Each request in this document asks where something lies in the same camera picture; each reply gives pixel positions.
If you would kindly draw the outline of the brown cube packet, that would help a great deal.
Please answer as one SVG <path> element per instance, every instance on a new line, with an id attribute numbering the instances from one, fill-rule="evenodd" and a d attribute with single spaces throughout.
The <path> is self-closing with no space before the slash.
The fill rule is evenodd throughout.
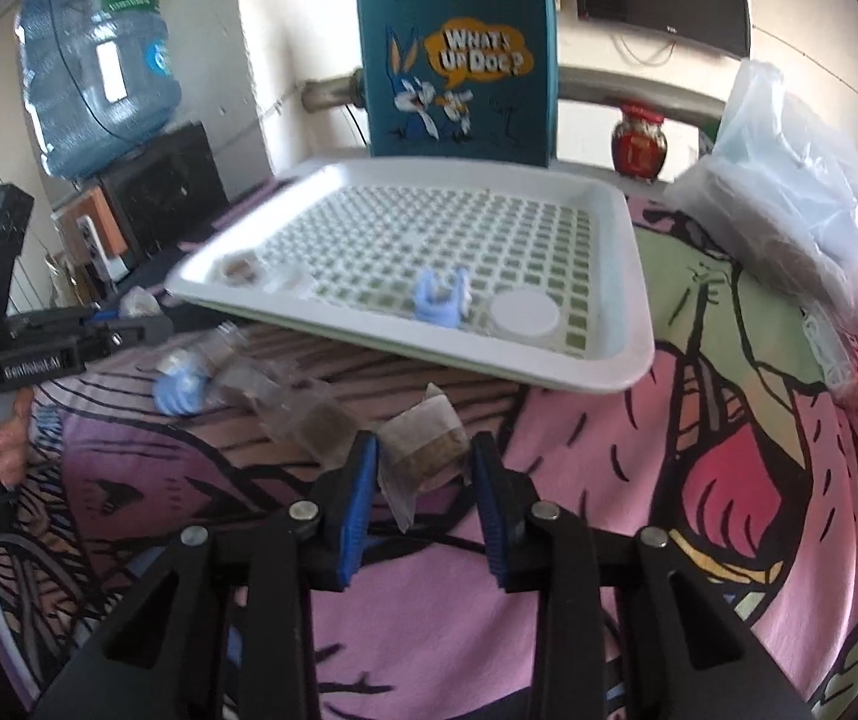
<path id="1" fill-rule="evenodd" d="M 470 439 L 457 410 L 435 383 L 422 400 L 377 429 L 379 489 L 400 532 L 413 527 L 421 494 L 466 475 Z"/>

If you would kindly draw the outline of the blue clip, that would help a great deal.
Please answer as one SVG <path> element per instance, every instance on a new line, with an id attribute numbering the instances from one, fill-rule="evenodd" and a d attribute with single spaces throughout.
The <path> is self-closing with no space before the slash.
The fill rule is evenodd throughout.
<path id="1" fill-rule="evenodd" d="M 206 408 L 210 382 L 198 359 L 185 359 L 157 374 L 152 386 L 155 408 L 166 416 L 199 415 Z"/>
<path id="2" fill-rule="evenodd" d="M 413 293 L 413 316 L 416 320 L 455 330 L 468 316 L 470 305 L 472 290 L 466 268 L 455 271 L 454 286 L 450 289 L 443 288 L 431 268 L 424 268 L 419 273 Z"/>

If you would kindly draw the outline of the white round lid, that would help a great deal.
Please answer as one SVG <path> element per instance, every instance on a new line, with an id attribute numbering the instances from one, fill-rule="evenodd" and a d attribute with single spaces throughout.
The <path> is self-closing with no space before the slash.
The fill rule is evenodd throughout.
<path id="1" fill-rule="evenodd" d="M 556 330 L 561 310 L 541 289 L 509 289 L 489 302 L 489 320 L 501 337 L 536 340 Z"/>

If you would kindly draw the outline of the clear round dish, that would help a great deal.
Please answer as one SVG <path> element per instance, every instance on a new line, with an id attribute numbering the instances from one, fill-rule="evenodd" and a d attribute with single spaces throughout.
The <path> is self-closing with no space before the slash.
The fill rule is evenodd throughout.
<path id="1" fill-rule="evenodd" d="M 273 266 L 262 279 L 266 294 L 283 294 L 290 298 L 305 299 L 315 289 L 315 278 L 307 266 L 290 263 Z"/>

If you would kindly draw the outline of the black speaker box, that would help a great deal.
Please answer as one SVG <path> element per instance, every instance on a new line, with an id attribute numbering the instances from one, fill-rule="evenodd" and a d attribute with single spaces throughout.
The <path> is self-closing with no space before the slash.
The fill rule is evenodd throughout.
<path id="1" fill-rule="evenodd" d="M 97 176 L 127 243 L 123 260 L 141 265 L 184 241 L 229 206 L 201 122 L 155 137 Z"/>

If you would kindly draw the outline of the white perforated plastic tray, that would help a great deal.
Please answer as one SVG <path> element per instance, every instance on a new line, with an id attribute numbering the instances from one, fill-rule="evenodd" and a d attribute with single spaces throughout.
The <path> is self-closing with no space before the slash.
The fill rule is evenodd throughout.
<path id="1" fill-rule="evenodd" d="M 229 286 L 217 262 L 255 252 L 266 272 L 307 266 L 305 299 Z M 416 320 L 431 268 L 443 288 L 470 275 L 460 327 Z M 167 277 L 174 298 L 229 316 L 365 348 L 579 394 L 616 394 L 655 356 L 639 247 L 624 193 L 587 172 L 484 161 L 356 158 L 312 167 L 216 232 Z M 489 302 L 545 291 L 561 310 L 551 335 L 505 338 Z"/>

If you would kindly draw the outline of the pink cartoon blanket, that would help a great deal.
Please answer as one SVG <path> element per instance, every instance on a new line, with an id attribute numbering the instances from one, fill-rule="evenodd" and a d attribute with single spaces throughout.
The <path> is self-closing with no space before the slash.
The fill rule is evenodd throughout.
<path id="1" fill-rule="evenodd" d="M 858 421 L 834 403 L 795 305 L 688 216 L 644 199 L 629 210 L 655 358 L 622 394 L 520 387 L 264 325 L 251 351 L 372 422 L 440 388 L 543 496 L 608 532 L 662 528 L 816 717 L 839 717 L 858 695 Z M 152 366 L 133 351 L 35 395 L 19 525 L 0 541 L 0 656 L 24 704 L 167 539 L 276 511 L 317 476 L 247 411 L 159 415 Z M 437 543 L 376 544 L 351 589 L 313 601 L 323 715 L 522 717 L 535 603 L 497 589 L 463 491 L 425 497 L 418 520 Z"/>

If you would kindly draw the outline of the brown packet tray left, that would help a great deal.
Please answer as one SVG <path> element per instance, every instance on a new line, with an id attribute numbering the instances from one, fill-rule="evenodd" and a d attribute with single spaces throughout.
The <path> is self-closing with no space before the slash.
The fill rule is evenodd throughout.
<path id="1" fill-rule="evenodd" d="M 237 252 L 217 262 L 214 273 L 219 281 L 229 286 L 244 286 L 262 281 L 265 267 L 255 252 Z"/>

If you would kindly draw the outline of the blue water jug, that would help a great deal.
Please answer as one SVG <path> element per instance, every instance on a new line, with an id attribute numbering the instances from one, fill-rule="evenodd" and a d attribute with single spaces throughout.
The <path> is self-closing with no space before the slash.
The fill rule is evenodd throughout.
<path id="1" fill-rule="evenodd" d="M 16 36 L 48 176 L 95 176 L 159 135 L 182 101 L 159 0 L 24 0 Z"/>

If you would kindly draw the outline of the red glass jar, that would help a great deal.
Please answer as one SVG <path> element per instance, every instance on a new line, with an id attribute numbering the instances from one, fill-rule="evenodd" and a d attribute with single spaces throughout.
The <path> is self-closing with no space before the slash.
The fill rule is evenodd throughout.
<path id="1" fill-rule="evenodd" d="M 614 171 L 638 181 L 653 182 L 664 169 L 668 142 L 665 117 L 637 103 L 621 106 L 621 121 L 611 135 Z"/>

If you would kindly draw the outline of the grey metal pipe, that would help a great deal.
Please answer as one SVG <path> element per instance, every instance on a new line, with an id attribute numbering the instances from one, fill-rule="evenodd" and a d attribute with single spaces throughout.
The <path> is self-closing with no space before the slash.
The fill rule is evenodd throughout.
<path id="1" fill-rule="evenodd" d="M 724 101 L 691 89 L 656 82 L 641 76 L 591 68 L 561 67 L 557 94 L 564 101 L 619 107 L 640 104 L 672 121 L 693 127 L 717 124 L 724 115 Z M 362 70 L 318 82 L 307 82 L 301 93 L 302 107 L 313 114 L 335 107 L 365 108 Z"/>

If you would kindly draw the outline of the clear plastic bag bundle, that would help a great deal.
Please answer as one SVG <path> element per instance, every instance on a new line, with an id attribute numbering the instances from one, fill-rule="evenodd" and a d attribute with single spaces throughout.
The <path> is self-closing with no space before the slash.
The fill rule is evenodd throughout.
<path id="1" fill-rule="evenodd" d="M 858 338 L 858 151 L 776 67 L 740 65 L 714 146 L 664 199 L 756 280 Z"/>

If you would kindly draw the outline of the teal cartoon tote bag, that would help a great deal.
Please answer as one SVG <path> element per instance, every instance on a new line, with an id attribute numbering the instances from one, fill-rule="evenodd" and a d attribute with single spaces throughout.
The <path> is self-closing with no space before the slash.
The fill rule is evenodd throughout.
<path id="1" fill-rule="evenodd" d="M 554 0 L 356 0 L 369 153 L 545 167 Z"/>

